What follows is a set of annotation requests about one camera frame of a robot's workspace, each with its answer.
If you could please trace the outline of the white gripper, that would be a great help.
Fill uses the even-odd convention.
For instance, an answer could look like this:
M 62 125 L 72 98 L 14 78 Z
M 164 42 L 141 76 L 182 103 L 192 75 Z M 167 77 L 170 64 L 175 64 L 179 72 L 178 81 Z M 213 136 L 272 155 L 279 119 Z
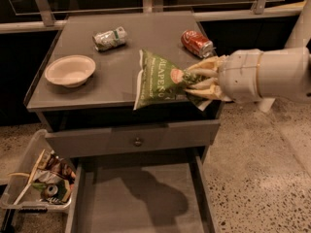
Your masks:
M 257 71 L 261 56 L 260 50 L 237 50 L 227 59 L 224 55 L 206 58 L 187 71 L 211 78 L 188 86 L 185 92 L 209 100 L 222 100 L 225 94 L 236 103 L 257 102 L 260 100 Z

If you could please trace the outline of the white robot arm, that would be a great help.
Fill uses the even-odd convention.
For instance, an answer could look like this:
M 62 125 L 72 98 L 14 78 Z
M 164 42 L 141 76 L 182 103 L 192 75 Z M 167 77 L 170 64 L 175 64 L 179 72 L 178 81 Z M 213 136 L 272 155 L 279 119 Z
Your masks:
M 286 98 L 311 102 L 311 0 L 304 6 L 282 50 L 237 50 L 190 66 L 205 78 L 186 93 L 208 100 L 235 103 L 274 101 Z

